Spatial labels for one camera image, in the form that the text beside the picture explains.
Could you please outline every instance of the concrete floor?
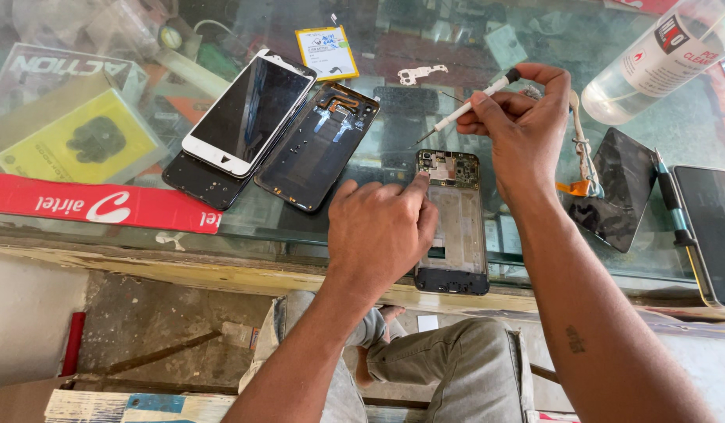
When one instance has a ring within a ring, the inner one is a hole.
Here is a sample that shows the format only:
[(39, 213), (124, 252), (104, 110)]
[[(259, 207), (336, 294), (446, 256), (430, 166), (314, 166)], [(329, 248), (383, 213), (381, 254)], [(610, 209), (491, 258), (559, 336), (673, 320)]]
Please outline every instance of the concrete floor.
[[(94, 273), (87, 290), (87, 318), (80, 350), (79, 372), (140, 357), (220, 329), (223, 322), (260, 327), (271, 305), (270, 296), (246, 295), (182, 287), (123, 275)], [(417, 316), (399, 316), (409, 333), (417, 332)], [(439, 326), (467, 316), (438, 315)], [(553, 369), (542, 327), (536, 322), (506, 320), (523, 332), (530, 362)], [(711, 408), (725, 421), (725, 341), (687, 336), (660, 336), (679, 363), (704, 392)], [(216, 338), (114, 377), (123, 380), (236, 388), (250, 365), (253, 351)], [(343, 354), (350, 369), (357, 352)], [(560, 385), (533, 376), (537, 409), (573, 412)], [(430, 401), (435, 386), (376, 383), (361, 389), (363, 397)]]

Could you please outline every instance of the hand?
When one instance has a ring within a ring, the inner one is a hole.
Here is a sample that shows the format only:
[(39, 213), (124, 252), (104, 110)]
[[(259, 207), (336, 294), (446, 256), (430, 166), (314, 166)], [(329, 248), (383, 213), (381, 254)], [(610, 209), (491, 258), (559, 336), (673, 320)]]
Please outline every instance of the hand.
[(345, 295), (375, 302), (433, 245), (439, 210), (428, 200), (427, 172), (406, 188), (344, 182), (329, 208), (326, 280)]
[(517, 92), (496, 92), (492, 98), (475, 92), (472, 111), (457, 119), (462, 134), (493, 140), (493, 170), (501, 197), (509, 208), (540, 193), (555, 196), (556, 164), (569, 120), (569, 72), (539, 63), (516, 66), (522, 78), (546, 86), (536, 101)]

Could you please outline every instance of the white screwdriver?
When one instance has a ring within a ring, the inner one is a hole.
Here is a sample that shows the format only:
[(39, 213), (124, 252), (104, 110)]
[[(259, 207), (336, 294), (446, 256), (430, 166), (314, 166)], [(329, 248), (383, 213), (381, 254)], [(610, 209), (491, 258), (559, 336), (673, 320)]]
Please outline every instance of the white screwdriver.
[[(508, 72), (506, 72), (506, 74), (503, 76), (503, 78), (496, 81), (495, 84), (486, 88), (483, 92), (485, 92), (485, 94), (487, 96), (491, 96), (496, 91), (501, 90), (503, 87), (506, 87), (509, 83), (519, 81), (519, 78), (521, 78), (521, 76), (519, 75), (519, 71), (517, 70), (517, 68), (511, 68), (511, 69), (509, 69)], [(464, 113), (467, 113), (470, 110), (472, 110), (472, 103), (470, 103), (468, 101), (462, 107), (460, 107), (456, 111), (454, 111), (452, 114), (445, 117), (441, 122), (436, 123), (433, 126), (433, 130), (426, 133), (423, 138), (419, 139), (416, 143), (414, 143), (412, 146), (410, 146), (410, 148), (413, 148), (415, 145), (420, 144), (424, 139), (428, 138), (429, 136), (433, 135), (434, 133), (439, 132), (440, 130), (443, 130), (449, 123), (452, 123), (454, 120), (457, 120), (459, 118), (459, 116), (462, 116)]]

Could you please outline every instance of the bottle label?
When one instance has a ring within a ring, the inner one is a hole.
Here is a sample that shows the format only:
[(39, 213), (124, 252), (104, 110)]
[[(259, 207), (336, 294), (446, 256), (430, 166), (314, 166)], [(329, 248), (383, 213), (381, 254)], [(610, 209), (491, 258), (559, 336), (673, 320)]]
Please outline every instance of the bottle label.
[(621, 73), (642, 94), (665, 97), (717, 62), (720, 53), (687, 33), (678, 15), (664, 16), (621, 57)]

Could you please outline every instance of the glass table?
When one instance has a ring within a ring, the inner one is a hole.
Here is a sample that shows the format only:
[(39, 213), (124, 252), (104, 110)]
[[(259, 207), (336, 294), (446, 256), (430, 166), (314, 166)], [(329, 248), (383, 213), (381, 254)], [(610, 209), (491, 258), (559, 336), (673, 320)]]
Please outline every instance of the glass table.
[[(502, 74), (502, 69), (518, 60), (568, 69), (573, 89), (582, 92), (599, 71), (657, 19), (613, 1), (180, 0), (178, 11), (174, 10), (176, 2), (118, 2), (137, 5), (142, 13), (154, 16), (156, 19), (151, 19), (160, 24), (170, 19), (168, 24), (180, 28), (184, 41), (178, 53), (191, 58), (197, 53), (196, 62), (222, 80), (234, 78), (251, 55), (264, 46), (300, 61), (295, 31), (334, 25), (331, 18), (334, 14), (336, 23), (344, 26), (360, 72), (358, 78), (339, 82), (368, 96), (386, 93), (381, 96), (381, 112), (341, 176), (341, 180), (353, 178), (360, 184), (408, 183), (414, 175), (415, 155), (415, 150), (408, 147), (457, 108), (473, 90), (484, 89)], [(134, 25), (123, 18), (105, 21), (106, 30), (117, 31), (115, 36), (125, 39), (125, 46), (134, 46), (127, 50), (108, 45), (98, 48), (93, 40), (103, 36), (97, 33), (101, 13), (98, 8), (102, 7), (95, 5), (97, 2), (87, 2), (87, 9), (75, 7), (71, 0), (41, 3), (56, 6), (37, 7), (40, 10), (34, 13), (13, 9), (11, 19), (9, 14), (0, 11), (0, 69), (13, 43), (18, 41), (117, 54), (138, 63), (147, 72), (155, 68), (152, 65), (158, 65), (156, 51), (164, 47), (152, 47), (145, 43), (145, 37), (139, 39), (139, 34), (132, 35)], [(172, 17), (175, 11), (178, 16)], [(446, 65), (448, 73), (433, 72), (419, 78), (413, 87), (399, 83), (399, 70), (432, 65)], [(168, 145), (169, 155), (159, 162), (163, 167), (178, 152), (179, 143), (192, 123), (162, 97), (209, 99), (203, 88), (208, 78), (199, 81), (165, 73), (163, 77), (156, 76), (159, 80), (154, 83), (151, 75), (141, 99), (130, 105), (139, 110)], [(525, 83), (520, 81), (509, 89), (519, 90)], [(725, 168), (724, 114), (714, 83), (710, 76), (700, 75), (619, 129), (650, 148), (658, 147), (669, 164)], [(9, 100), (0, 97), (2, 102)], [(582, 126), (594, 151), (608, 128), (584, 112)], [(575, 181), (579, 176), (573, 137), (573, 125), (569, 124), (567, 142), (556, 171), (556, 180), (564, 183)], [(480, 158), (492, 283), (529, 287), (516, 226), (497, 193), (490, 139), (463, 136), (451, 126), (425, 140), (422, 148), (462, 151)], [(169, 188), (158, 175), (151, 174), (132, 178), (128, 184)], [(560, 197), (565, 203), (571, 199), (561, 194)], [(281, 242), (285, 251), (292, 245), (317, 245), (320, 247), (313, 254), (323, 262), (327, 229), (326, 207), (308, 215), (251, 183), (224, 214), (217, 235), (188, 234), (179, 242), (188, 251), (215, 257), (236, 255), (239, 248), (249, 244), (248, 239)], [(156, 241), (159, 232), (0, 215), (0, 235), (171, 251), (171, 244)], [(629, 253), (621, 254), (591, 233), (582, 232), (621, 287), (666, 293), (683, 292), (686, 288), (696, 292), (686, 251), (672, 245), (673, 226), (657, 186)]]

